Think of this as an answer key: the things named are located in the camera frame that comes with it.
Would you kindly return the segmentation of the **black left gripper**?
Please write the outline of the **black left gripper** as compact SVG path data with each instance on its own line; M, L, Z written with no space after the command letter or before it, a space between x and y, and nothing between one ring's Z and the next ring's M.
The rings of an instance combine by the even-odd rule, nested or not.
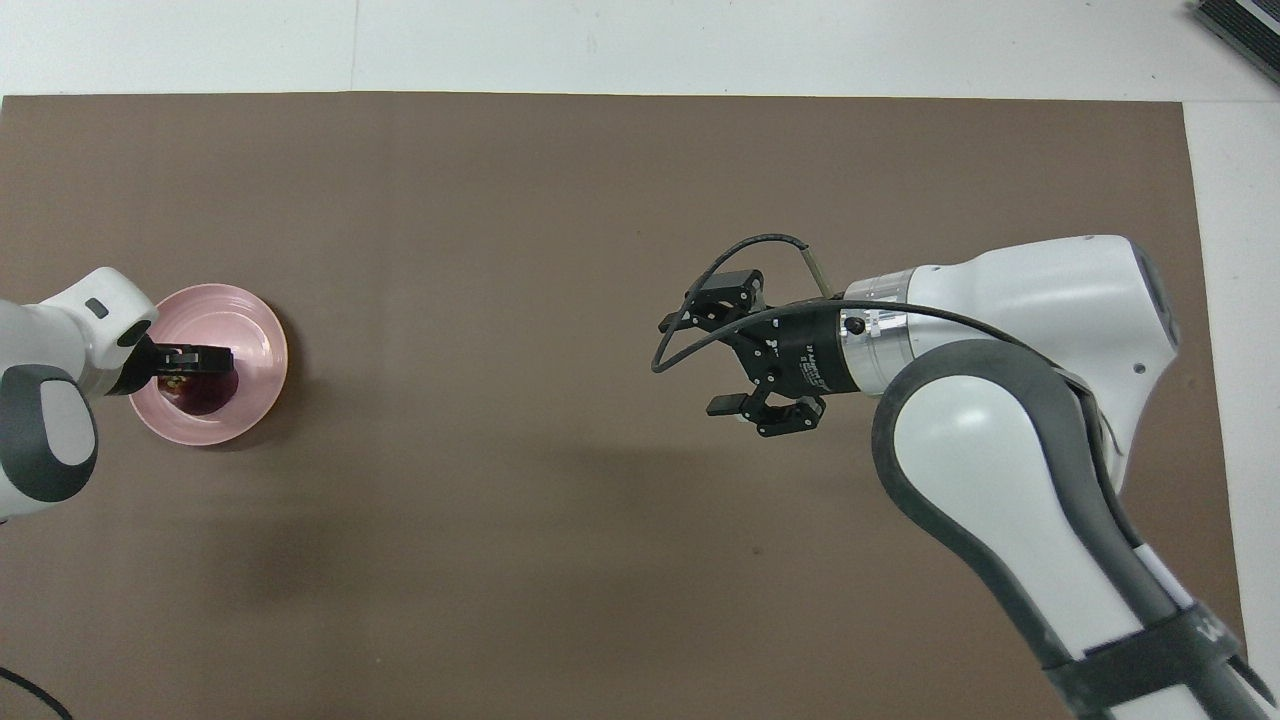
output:
M157 345L143 332L131 347L131 354L108 396L133 395L157 375L227 374L234 369L234 355L228 347Z

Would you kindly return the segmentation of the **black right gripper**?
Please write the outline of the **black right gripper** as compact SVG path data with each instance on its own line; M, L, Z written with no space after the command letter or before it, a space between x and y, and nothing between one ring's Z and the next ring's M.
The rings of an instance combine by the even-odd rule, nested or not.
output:
M698 288L686 291L681 313L668 314L658 325L666 333L699 329L708 334L733 322L763 313L764 275L758 269L718 272ZM751 393L719 395L707 405L708 416L736 416L771 438L815 429L826 414L818 396L859 391L844 356L842 311L806 309L742 331L742 366L751 380L772 383L772 391L797 398L785 406L768 404L771 387L760 383Z

